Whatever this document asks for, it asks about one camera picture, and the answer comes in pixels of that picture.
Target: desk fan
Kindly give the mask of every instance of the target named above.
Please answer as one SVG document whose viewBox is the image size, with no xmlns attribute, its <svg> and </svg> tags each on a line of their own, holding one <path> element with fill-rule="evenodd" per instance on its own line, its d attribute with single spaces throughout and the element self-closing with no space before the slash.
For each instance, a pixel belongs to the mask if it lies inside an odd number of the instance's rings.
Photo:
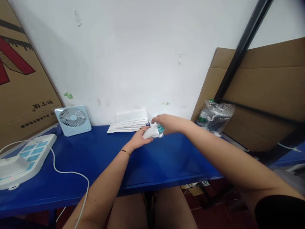
<svg viewBox="0 0 305 229">
<path fill-rule="evenodd" d="M 91 123 L 84 106 L 55 109 L 55 114 L 65 136 L 73 136 L 91 130 Z"/>
</svg>

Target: gold bracelet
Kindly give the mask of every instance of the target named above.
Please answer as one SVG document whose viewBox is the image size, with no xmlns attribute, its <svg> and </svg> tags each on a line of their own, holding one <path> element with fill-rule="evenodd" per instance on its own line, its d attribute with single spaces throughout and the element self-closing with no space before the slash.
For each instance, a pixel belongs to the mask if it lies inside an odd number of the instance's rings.
<svg viewBox="0 0 305 229">
<path fill-rule="evenodd" d="M 130 153 L 128 153 L 127 151 L 125 151 L 125 150 L 123 150 L 123 149 L 122 149 L 121 151 L 124 151 L 124 152 L 127 153 L 129 156 L 131 155 Z"/>
</svg>

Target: cable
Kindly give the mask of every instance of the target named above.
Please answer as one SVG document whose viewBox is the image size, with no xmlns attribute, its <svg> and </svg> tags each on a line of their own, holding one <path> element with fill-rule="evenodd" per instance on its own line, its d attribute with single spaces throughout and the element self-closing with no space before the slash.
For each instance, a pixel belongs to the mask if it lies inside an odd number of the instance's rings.
<svg viewBox="0 0 305 229">
<path fill-rule="evenodd" d="M 61 213 L 59 214 L 59 216 L 58 216 L 56 222 L 59 220 L 59 217 L 61 216 L 61 214 L 64 212 L 65 209 L 66 209 L 66 207 L 64 207 L 64 209 L 61 211 Z"/>
<path fill-rule="evenodd" d="M 85 199 L 84 199 L 84 203 L 83 203 L 82 210 L 80 211 L 78 220 L 77 220 L 76 225 L 75 225 L 75 227 L 74 227 L 74 229 L 76 229 L 77 226 L 78 226 L 80 217 L 81 217 L 82 214 L 83 214 L 83 210 L 84 210 L 85 203 L 86 203 L 86 200 L 87 200 L 87 196 L 88 196 L 88 192 L 89 192 L 89 185 L 90 185 L 89 179 L 88 179 L 86 176 L 84 176 L 83 174 L 78 173 L 78 172 L 72 172 L 72 171 L 70 171 L 70 172 L 61 172 L 61 171 L 58 171 L 57 168 L 55 167 L 55 153 L 54 153 L 53 149 L 52 149 L 50 146 L 48 146 L 46 143 L 44 143 L 44 142 L 39 142 L 39 141 L 35 141 L 35 140 L 24 140 L 24 141 L 13 142 L 13 143 L 11 143 L 11 144 L 8 144 L 7 146 L 4 146 L 4 147 L 0 150 L 0 154 L 1 154 L 1 152 L 2 152 L 5 148 L 7 148 L 8 146 L 11 146 L 11 145 L 13 145 L 13 144 L 15 144 L 15 143 L 20 143 L 20 142 L 36 142 L 36 143 L 43 143 L 43 144 L 45 144 L 45 145 L 52 151 L 52 154 L 53 154 L 53 167 L 54 167 L 54 170 L 55 170 L 56 172 L 58 172 L 58 173 L 74 173 L 74 174 L 78 174 L 78 175 L 82 176 L 83 178 L 85 178 L 85 179 L 87 180 L 87 182 L 88 182 L 87 191 L 86 191 L 86 195 L 85 195 Z"/>
<path fill-rule="evenodd" d="M 280 143 L 278 143 L 278 145 L 280 145 L 281 147 L 284 147 L 286 149 L 291 149 L 291 150 L 294 150 L 294 151 L 297 151 L 297 152 L 300 152 L 300 153 L 302 152 L 302 151 L 298 150 L 297 147 L 291 148 L 291 147 L 284 146 L 284 145 L 282 145 Z"/>
</svg>

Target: plastic bag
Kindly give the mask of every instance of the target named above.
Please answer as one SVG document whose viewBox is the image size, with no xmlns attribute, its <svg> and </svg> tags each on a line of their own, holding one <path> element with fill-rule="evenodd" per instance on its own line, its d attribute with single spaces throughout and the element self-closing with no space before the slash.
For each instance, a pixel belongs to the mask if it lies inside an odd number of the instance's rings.
<svg viewBox="0 0 305 229">
<path fill-rule="evenodd" d="M 209 112 L 207 114 L 207 122 L 203 128 L 209 132 L 221 133 L 233 116 L 235 105 L 226 103 L 215 104 L 206 100 L 206 106 Z"/>
</svg>

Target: hand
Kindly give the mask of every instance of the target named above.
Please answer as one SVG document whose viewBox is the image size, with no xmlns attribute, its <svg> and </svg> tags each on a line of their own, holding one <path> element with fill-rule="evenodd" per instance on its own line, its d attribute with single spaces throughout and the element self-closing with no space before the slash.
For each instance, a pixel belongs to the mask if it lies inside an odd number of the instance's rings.
<svg viewBox="0 0 305 229">
<path fill-rule="evenodd" d="M 190 122 L 187 119 L 179 118 L 169 114 L 160 114 L 152 119 L 152 124 L 160 123 L 164 127 L 164 134 L 183 132 Z"/>
<path fill-rule="evenodd" d="M 141 127 L 134 136 L 130 139 L 130 141 L 123 147 L 124 150 L 126 150 L 128 153 L 132 153 L 137 148 L 140 148 L 141 146 L 151 143 L 153 141 L 153 138 L 143 138 L 143 133 L 145 130 L 150 128 L 149 126 Z"/>
</svg>

